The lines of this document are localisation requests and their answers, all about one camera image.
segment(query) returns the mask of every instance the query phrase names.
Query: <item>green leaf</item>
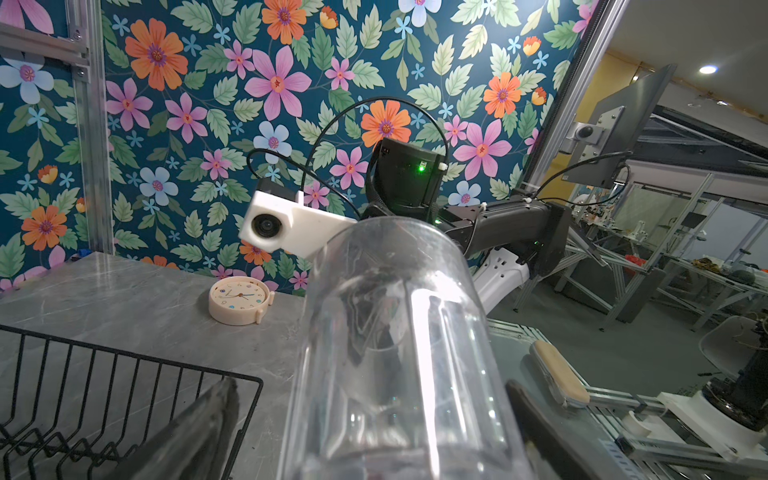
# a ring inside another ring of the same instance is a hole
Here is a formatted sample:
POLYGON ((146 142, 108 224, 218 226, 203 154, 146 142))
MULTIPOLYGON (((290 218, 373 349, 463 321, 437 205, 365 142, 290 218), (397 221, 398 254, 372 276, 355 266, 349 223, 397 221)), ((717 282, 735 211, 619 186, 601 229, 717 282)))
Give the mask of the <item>green leaf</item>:
POLYGON ((336 29, 336 50, 341 55, 341 58, 352 58, 357 53, 355 29, 349 24, 344 15, 339 16, 339 27, 336 29))
POLYGON ((234 113, 240 121, 251 121, 259 116, 264 102, 256 101, 252 98, 242 98, 235 102, 234 113))
POLYGON ((131 206, 131 202, 123 195, 123 192, 120 192, 118 198, 115 199, 112 213, 118 222, 130 222, 134 219, 134 209, 131 206))
POLYGON ((555 90, 560 90, 560 85, 563 84, 565 75, 568 73, 568 69, 571 67, 569 60, 563 60, 558 63, 558 66, 554 68, 554 75, 552 75, 552 84, 555 90))
POLYGON ((207 204, 218 196, 219 194, 216 192, 216 185, 214 185, 213 182, 203 182, 200 185, 197 185, 194 189, 194 195, 192 195, 190 200, 207 204))
POLYGON ((379 9, 376 5, 371 8, 371 12, 366 15, 360 29, 360 44, 363 48, 376 48, 379 46, 379 39, 382 36, 382 21, 379 20, 379 9))
POLYGON ((406 41, 402 38, 398 38, 397 40, 392 40, 389 43, 389 48, 387 48, 384 53, 382 53, 382 60, 389 60, 390 58, 398 57, 400 56, 400 52, 402 52, 402 46, 406 44, 406 41))
POLYGON ((192 213, 184 220, 184 231, 192 238, 200 238, 200 235, 203 234, 203 222, 197 216, 197 210, 192 210, 192 213))
POLYGON ((465 91, 458 102, 456 102, 456 114, 461 118, 471 117, 475 110, 478 109, 484 91, 485 85, 469 88, 465 91))
POLYGON ((261 25, 260 11, 261 3, 256 2, 252 5, 243 6, 235 15, 232 32, 243 45, 248 45, 256 40, 261 25))
POLYGON ((219 250, 221 245, 221 229, 217 228, 203 235, 203 241, 201 243, 205 250, 209 252, 215 252, 219 250))
POLYGON ((462 49, 462 54, 458 56, 458 59, 464 60, 465 58, 474 57, 480 53, 487 42, 488 30, 485 29, 485 25, 480 24, 473 26, 469 29, 469 33, 462 43, 462 47, 464 48, 462 49))
POLYGON ((576 44, 579 37, 578 33, 574 31, 574 25, 576 22, 573 20, 555 25, 554 30, 544 33, 544 38, 552 44, 552 48, 558 50, 570 48, 576 44))
POLYGON ((482 17, 482 7, 483 0, 464 0, 458 6, 458 12, 451 17, 451 20, 462 25, 475 23, 482 17))
POLYGON ((0 175, 4 175, 6 170, 19 168, 21 165, 20 161, 16 161, 8 156, 8 151, 0 150, 0 175))
POLYGON ((445 93, 448 96, 455 97, 462 93, 462 90, 464 90, 464 87, 467 86, 467 82, 469 81, 469 71, 471 69, 471 63, 456 67, 448 78, 445 79, 445 93))
POLYGON ((192 245, 191 243, 179 245, 170 252, 187 262, 199 262, 203 259, 202 250, 197 245, 192 245))
POLYGON ((533 129, 536 127, 536 111, 533 109, 533 104, 529 101, 525 104, 525 110, 520 115, 520 121, 518 122, 518 135, 520 138, 528 138, 533 133, 533 129))
POLYGON ((315 37, 312 39, 312 61, 320 70, 331 68, 333 58, 333 43, 331 37, 326 35, 321 27, 315 29, 315 37))
POLYGON ((502 126, 504 127, 504 131, 507 133, 507 137, 511 137, 516 127, 518 126, 518 111, 513 111, 510 114, 506 114, 502 118, 502 126))
POLYGON ((60 214, 66 215, 72 210, 74 203, 78 201, 78 192, 80 192, 80 187, 64 190, 56 196, 56 200, 53 200, 51 205, 58 207, 60 214))
POLYGON ((352 118, 344 117, 344 130, 346 131, 347 137, 353 140, 362 137, 360 126, 352 118))
POLYGON ((126 143, 123 137, 112 135, 109 137, 109 141, 112 143, 112 147, 114 147, 112 157, 115 160, 123 165, 139 168, 139 165, 136 163, 136 154, 131 150, 131 147, 128 147, 128 143, 126 143))
POLYGON ((358 60, 352 66, 352 72, 355 77, 352 79, 355 85, 361 88, 383 87, 384 79, 379 74, 379 69, 373 66, 373 63, 364 60, 358 60))
POLYGON ((0 277, 11 278, 24 266, 24 244, 22 234, 17 233, 0 246, 0 277))
POLYGON ((184 85, 192 90, 200 90, 205 85, 205 70, 191 71, 184 75, 184 85))
POLYGON ((227 192, 225 193, 227 198, 239 204, 250 202, 250 194, 248 194, 248 190, 239 181, 234 180, 233 178, 227 178, 224 181, 224 184, 227 185, 227 192))
POLYGON ((76 165, 80 163, 80 139, 70 140, 68 144, 61 149, 61 153, 56 157, 56 161, 63 164, 76 165))
POLYGON ((453 35, 448 36, 443 43, 437 46, 432 60, 432 70, 438 75, 445 75, 451 71, 453 65, 453 35))
POLYGON ((547 75, 538 73, 536 70, 526 70, 524 74, 520 75, 520 86, 518 90, 523 95, 531 93, 538 87, 540 81, 544 80, 547 75))
POLYGON ((226 147, 230 141, 230 122, 227 121, 227 114, 218 108, 211 108, 205 121, 208 123, 210 131, 214 133, 214 137, 221 140, 221 143, 226 147))
POLYGON ((200 52, 200 58, 195 62, 194 69, 205 70, 208 73, 221 73, 227 69, 229 63, 230 59, 224 54, 224 46, 214 43, 200 52))
POLYGON ((214 18, 207 5, 197 3, 197 0, 184 0, 180 7, 170 11, 170 14, 184 22, 184 26, 200 33, 208 33, 214 27, 214 18))
POLYGON ((213 225, 224 223, 229 214, 230 211, 227 209, 226 205, 221 202, 212 203, 210 208, 208 208, 208 226, 212 227, 213 225))
POLYGON ((277 262, 277 271, 282 278, 293 277, 293 272, 296 270, 296 264, 293 263, 291 257, 288 257, 285 252, 280 252, 280 260, 277 262))
POLYGON ((318 171, 320 168, 327 167, 331 164, 333 159, 336 158, 336 146, 329 141, 322 141, 315 150, 315 156, 313 157, 312 169, 318 171))
POLYGON ((406 47, 408 48, 408 53, 413 55, 413 58, 415 58, 416 61, 424 61, 424 58, 422 57, 422 43, 414 34, 407 34, 406 47))
POLYGON ((168 127, 166 127, 167 123, 168 110, 164 110, 152 115, 152 123, 150 124, 149 130, 147 131, 147 136, 154 137, 155 135, 168 130, 168 127))

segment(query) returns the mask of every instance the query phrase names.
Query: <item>wire dish rack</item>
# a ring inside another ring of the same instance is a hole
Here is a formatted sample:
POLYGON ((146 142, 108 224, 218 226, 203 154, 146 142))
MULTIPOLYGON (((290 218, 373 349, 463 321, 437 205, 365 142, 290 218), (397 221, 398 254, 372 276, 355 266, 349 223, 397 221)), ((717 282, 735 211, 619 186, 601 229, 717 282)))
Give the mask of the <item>wire dish rack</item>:
POLYGON ((230 440, 222 480, 262 379, 0 325, 4 478, 103 478, 227 377, 237 384, 242 425, 230 440))

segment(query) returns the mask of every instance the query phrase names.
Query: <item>light blue flower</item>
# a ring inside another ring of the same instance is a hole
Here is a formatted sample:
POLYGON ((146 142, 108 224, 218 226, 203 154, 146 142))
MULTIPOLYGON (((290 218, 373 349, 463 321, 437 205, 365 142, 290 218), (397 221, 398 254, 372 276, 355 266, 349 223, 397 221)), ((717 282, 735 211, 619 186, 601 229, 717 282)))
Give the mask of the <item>light blue flower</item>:
POLYGON ((423 76, 424 76, 424 69, 425 69, 425 68, 426 68, 426 67, 424 67, 424 66, 422 66, 422 65, 419 65, 419 64, 417 63, 417 64, 416 64, 416 66, 415 66, 415 70, 411 70, 411 75, 413 75, 413 77, 414 77, 416 80, 419 80, 421 77, 423 77, 423 76))
POLYGON ((43 128, 43 123, 48 123, 48 119, 44 117, 45 109, 41 108, 39 111, 35 111, 34 108, 30 107, 27 109, 29 114, 31 115, 31 118, 27 120, 27 125, 37 124, 38 128, 43 128))
POLYGON ((139 174, 137 174, 136 172, 134 172, 134 173, 132 173, 130 175, 126 175, 125 179, 127 180, 129 185, 133 185, 134 187, 138 187, 139 184, 141 183, 141 179, 139 178, 139 174))
POLYGON ((395 33, 402 34, 402 39, 406 39, 406 35, 409 33, 413 33, 413 28, 410 28, 408 26, 408 23, 411 22, 411 15, 407 15, 406 19, 403 20, 402 18, 397 18, 397 28, 395 28, 395 33))
POLYGON ((230 40, 230 36, 227 35, 227 33, 230 32, 229 27, 224 27, 224 30, 222 30, 221 25, 216 24, 216 30, 218 31, 218 33, 214 33, 214 38, 218 39, 222 45, 224 45, 225 41, 230 40))
POLYGON ((193 57, 197 57, 197 52, 203 49, 203 47, 200 47, 195 43, 196 40, 197 39, 195 38, 194 33, 190 35, 189 40, 184 37, 181 38, 181 41, 186 44, 184 46, 184 51, 190 52, 193 57))
POLYGON ((130 140, 132 147, 141 148, 141 142, 144 141, 144 137, 139 137, 136 130, 131 130, 131 135, 128 135, 125 140, 130 140))
POLYGON ((117 33, 119 33, 121 37, 131 31, 131 29, 128 28, 127 26, 128 24, 127 18, 123 18, 122 20, 120 20, 120 17, 118 17, 117 15, 112 15, 112 18, 114 19, 114 23, 112 24, 112 30, 115 30, 117 33))
POLYGON ((149 199, 149 201, 142 200, 141 203, 144 204, 144 209, 149 212, 150 215, 160 211, 160 207, 154 204, 154 198, 149 199))
POLYGON ((230 132, 233 134, 242 134, 245 130, 243 130, 243 122, 232 120, 232 125, 230 126, 230 132))
POLYGON ((22 192, 27 189, 34 190, 35 187, 33 187, 33 185, 35 185, 37 182, 38 181, 34 178, 30 179, 29 174, 24 174, 23 180, 16 180, 16 183, 22 186, 22 192))
POLYGON ((217 180, 216 186, 214 187, 214 190, 219 195, 224 195, 224 194, 227 193, 227 184, 220 184, 219 181, 217 180))
POLYGON ((69 188, 69 184, 71 184, 72 182, 74 182, 74 178, 72 178, 72 172, 67 172, 67 174, 66 174, 66 175, 64 175, 64 174, 59 174, 59 176, 58 176, 58 177, 59 177, 59 178, 61 178, 61 181, 58 183, 58 184, 59 184, 59 186, 64 186, 64 185, 66 185, 66 186, 67 186, 67 188, 69 188))
POLYGON ((547 66, 547 62, 546 62, 545 60, 546 60, 547 58, 549 58, 549 53, 547 53, 546 55, 544 55, 544 56, 542 57, 542 56, 541 56, 541 50, 539 50, 539 51, 538 51, 538 58, 536 58, 536 59, 535 59, 533 62, 534 62, 534 63, 535 63, 535 64, 536 64, 536 65, 537 65, 539 68, 542 68, 542 67, 546 67, 546 66, 547 66))
POLYGON ((437 112, 442 115, 443 120, 453 115, 453 105, 448 105, 446 102, 442 102, 442 110, 437 112))
POLYGON ((424 114, 422 112, 411 114, 411 125, 415 125, 416 129, 421 128, 425 123, 427 123, 427 120, 424 120, 424 114))
POLYGON ((107 115, 107 118, 109 120, 109 128, 112 129, 112 131, 115 131, 120 126, 120 119, 115 118, 112 115, 107 115))
POLYGON ((512 54, 514 55, 517 53, 518 48, 522 48, 522 45, 520 45, 518 42, 520 41, 520 35, 515 37, 515 40, 509 39, 509 46, 507 47, 507 50, 512 50, 512 54))
POLYGON ((264 177, 269 177, 272 179, 272 181, 277 180, 280 178, 280 169, 279 168, 273 168, 272 165, 266 166, 266 174, 264 174, 264 177))

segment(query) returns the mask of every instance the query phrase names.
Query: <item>black camera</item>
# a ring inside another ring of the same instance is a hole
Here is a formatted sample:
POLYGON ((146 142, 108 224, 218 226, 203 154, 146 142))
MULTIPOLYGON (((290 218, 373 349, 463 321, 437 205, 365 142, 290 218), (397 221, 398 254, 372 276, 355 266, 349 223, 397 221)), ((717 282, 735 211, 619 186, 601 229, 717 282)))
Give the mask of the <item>black camera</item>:
POLYGON ((272 238, 280 233, 280 228, 283 226, 274 215, 261 214, 254 217, 251 224, 253 231, 256 235, 264 238, 272 238))

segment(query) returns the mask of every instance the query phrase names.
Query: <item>clock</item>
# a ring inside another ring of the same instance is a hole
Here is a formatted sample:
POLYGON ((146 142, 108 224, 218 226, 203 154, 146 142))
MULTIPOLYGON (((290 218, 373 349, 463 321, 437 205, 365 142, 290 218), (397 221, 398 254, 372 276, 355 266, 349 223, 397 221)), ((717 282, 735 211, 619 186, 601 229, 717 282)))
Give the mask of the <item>clock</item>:
POLYGON ((230 276, 214 283, 208 293, 208 312, 227 325, 261 323, 275 293, 249 276, 230 276))

